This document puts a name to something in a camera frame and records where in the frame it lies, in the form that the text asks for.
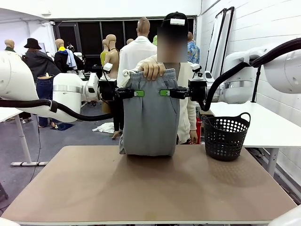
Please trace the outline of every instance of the brown table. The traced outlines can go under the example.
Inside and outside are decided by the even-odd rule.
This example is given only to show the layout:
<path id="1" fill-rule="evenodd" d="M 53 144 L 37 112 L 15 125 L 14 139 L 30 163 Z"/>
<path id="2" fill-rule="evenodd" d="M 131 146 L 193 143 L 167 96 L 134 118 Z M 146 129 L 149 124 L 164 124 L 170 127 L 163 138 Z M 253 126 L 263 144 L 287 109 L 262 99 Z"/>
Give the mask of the brown table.
<path id="1" fill-rule="evenodd" d="M 172 158 L 67 146 L 2 217 L 39 225 L 264 224 L 294 207 L 244 148 L 221 162 L 202 145 L 179 145 Z"/>

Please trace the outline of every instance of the concrete floor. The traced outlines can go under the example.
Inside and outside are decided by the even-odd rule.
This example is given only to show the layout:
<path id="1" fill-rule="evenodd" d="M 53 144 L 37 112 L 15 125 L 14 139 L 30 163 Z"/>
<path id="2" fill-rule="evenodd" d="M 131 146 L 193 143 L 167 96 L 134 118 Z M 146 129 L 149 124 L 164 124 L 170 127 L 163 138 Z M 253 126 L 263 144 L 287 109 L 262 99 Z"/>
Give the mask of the concrete floor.
<path id="1" fill-rule="evenodd" d="M 93 107 L 86 105 L 82 108 L 82 114 L 102 114 L 101 106 L 97 105 Z M 39 161 L 51 160 L 61 148 L 67 145 L 117 145 L 119 142 L 118 139 L 112 140 L 106 133 L 92 132 L 92 129 L 108 121 L 112 120 L 95 122 L 76 121 L 72 123 L 75 126 L 66 131 L 55 131 L 51 130 L 50 127 L 40 129 L 41 150 Z M 36 161 L 39 153 L 39 135 L 36 117 L 33 116 L 32 121 L 23 124 L 22 127 L 32 160 Z M 0 156 L 0 182 L 9 195 L 8 200 L 0 198 L 1 209 L 9 205 L 27 186 L 34 171 L 34 167 L 10 166 L 12 161 L 24 160 L 15 121 L 0 123 Z M 37 175 L 42 168 L 36 167 L 34 175 Z"/>

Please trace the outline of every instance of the red object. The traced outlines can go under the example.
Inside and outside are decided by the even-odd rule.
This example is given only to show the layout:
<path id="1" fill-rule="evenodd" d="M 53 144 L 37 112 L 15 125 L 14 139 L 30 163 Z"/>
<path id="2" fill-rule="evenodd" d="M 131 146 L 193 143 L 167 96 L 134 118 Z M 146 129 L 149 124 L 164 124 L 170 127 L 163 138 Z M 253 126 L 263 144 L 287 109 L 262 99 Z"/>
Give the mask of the red object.
<path id="1" fill-rule="evenodd" d="M 201 125 L 202 125 L 202 121 L 201 121 L 201 119 L 199 119 L 198 117 L 197 117 L 197 135 L 198 135 L 198 144 L 200 144 L 201 143 Z"/>

